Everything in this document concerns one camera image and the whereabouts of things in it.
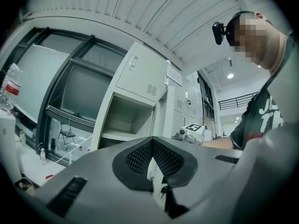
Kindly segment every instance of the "small bottle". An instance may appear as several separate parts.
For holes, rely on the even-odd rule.
[[[21,131],[20,131],[20,142],[21,142],[21,143],[22,143],[22,139],[23,139],[23,134],[25,134],[25,133],[24,133],[24,130],[21,129]]]
[[[42,147],[40,156],[41,156],[42,163],[45,163],[46,162],[46,153],[45,153],[45,149],[43,147]]]
[[[36,140],[36,128],[32,130],[32,139]]]
[[[26,145],[26,135],[23,133],[23,137],[22,137],[22,145],[25,146]]]

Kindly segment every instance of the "metal railing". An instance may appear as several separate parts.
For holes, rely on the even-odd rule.
[[[254,97],[257,93],[258,92],[239,96],[232,99],[219,101],[218,103],[219,103],[220,110],[233,109],[241,106],[246,106],[248,102],[252,99],[252,97]]]

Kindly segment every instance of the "white table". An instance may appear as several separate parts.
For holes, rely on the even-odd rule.
[[[36,154],[36,151],[28,145],[23,146],[17,135],[15,136],[15,141],[20,171],[37,185],[43,186],[47,182],[46,176],[56,175],[65,168],[50,160],[46,160],[46,163],[42,164],[40,156]]]

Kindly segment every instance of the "person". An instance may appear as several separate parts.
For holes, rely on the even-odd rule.
[[[267,88],[281,71],[295,48],[293,34],[278,31],[261,13],[243,11],[235,14],[226,27],[226,37],[236,52],[270,73],[261,90],[249,101],[240,124],[230,137],[204,142],[203,146],[243,150],[247,142],[260,138],[268,130],[283,124],[278,106]]]

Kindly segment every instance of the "door handle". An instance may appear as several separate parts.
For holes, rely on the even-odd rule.
[[[128,63],[128,65],[130,66],[130,67],[135,67],[135,64],[136,64],[136,62],[137,62],[137,59],[138,59],[138,57],[137,56],[135,56],[135,55],[133,55],[133,59],[131,60],[131,62],[129,62]]]

